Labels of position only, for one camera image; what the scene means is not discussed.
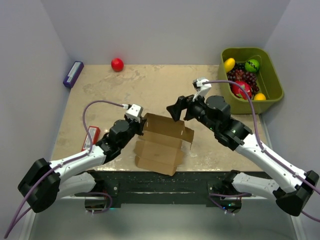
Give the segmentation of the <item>brown cardboard box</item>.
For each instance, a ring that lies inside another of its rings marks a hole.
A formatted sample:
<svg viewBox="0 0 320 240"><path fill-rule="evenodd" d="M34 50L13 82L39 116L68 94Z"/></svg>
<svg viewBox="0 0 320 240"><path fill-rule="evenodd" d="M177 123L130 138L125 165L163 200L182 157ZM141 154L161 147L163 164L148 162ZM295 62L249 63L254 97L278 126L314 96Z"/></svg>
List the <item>brown cardboard box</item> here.
<svg viewBox="0 0 320 240"><path fill-rule="evenodd" d="M194 130L182 120L152 113L144 115L143 135L135 143L135 165L143 170L173 176L183 163L183 142L193 143Z"/></svg>

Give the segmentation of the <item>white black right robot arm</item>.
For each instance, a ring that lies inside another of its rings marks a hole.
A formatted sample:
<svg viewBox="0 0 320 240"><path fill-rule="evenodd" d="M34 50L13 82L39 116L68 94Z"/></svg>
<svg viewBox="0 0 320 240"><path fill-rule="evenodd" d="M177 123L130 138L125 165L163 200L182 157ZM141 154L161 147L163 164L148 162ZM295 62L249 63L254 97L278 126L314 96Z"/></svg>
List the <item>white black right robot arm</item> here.
<svg viewBox="0 0 320 240"><path fill-rule="evenodd" d="M310 170L304 171L284 160L268 146L258 141L257 135L242 122L231 117L230 105L222 96L180 96L167 111L176 122L183 110L185 121L196 119L214 133L214 137L223 146L246 157L269 178L254 177L232 170L216 187L212 196L236 198L259 196L271 201L285 213L299 216L314 192L320 179Z"/></svg>

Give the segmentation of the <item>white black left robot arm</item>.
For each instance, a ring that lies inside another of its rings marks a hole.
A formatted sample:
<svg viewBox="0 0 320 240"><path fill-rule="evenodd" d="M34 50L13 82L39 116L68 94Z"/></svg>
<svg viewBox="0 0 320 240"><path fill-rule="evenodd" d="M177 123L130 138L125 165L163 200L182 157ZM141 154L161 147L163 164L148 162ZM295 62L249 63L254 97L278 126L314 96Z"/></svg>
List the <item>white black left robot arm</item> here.
<svg viewBox="0 0 320 240"><path fill-rule="evenodd" d="M91 149L60 160L36 160L19 183L19 192L35 213L46 210L63 197L82 193L99 196L104 184L87 170L119 156L135 135L143 135L146 121L143 117L117 120Z"/></svg>

